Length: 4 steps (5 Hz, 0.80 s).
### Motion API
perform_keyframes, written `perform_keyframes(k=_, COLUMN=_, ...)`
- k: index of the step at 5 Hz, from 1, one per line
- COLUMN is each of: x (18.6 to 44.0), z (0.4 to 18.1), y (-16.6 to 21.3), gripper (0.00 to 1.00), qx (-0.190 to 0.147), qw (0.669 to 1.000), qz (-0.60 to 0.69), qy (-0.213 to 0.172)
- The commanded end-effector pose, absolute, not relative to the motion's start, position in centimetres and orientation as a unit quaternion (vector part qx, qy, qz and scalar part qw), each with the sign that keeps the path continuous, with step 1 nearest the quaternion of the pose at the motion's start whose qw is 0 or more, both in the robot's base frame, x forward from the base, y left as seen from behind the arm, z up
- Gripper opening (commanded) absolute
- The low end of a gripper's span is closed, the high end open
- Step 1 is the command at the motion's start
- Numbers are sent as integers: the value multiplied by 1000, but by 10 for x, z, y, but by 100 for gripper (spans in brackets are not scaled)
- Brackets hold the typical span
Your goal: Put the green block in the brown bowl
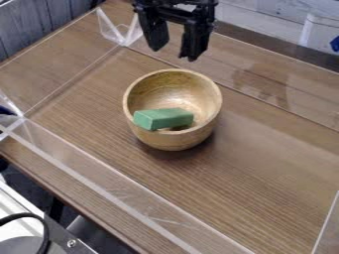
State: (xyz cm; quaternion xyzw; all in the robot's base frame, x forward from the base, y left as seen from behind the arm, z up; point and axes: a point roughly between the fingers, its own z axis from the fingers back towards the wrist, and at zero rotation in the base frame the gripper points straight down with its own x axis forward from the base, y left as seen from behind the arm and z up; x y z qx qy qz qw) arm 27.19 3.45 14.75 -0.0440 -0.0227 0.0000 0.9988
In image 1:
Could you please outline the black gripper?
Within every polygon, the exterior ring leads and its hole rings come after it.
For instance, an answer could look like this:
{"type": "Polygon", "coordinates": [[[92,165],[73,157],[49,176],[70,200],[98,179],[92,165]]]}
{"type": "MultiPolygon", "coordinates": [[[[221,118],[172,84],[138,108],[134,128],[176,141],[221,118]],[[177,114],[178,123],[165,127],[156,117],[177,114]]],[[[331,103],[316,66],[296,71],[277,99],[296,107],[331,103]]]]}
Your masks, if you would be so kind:
{"type": "Polygon", "coordinates": [[[218,0],[132,0],[133,11],[149,49],[169,41],[166,22],[184,26],[180,58],[193,62],[208,49],[218,0]]]}

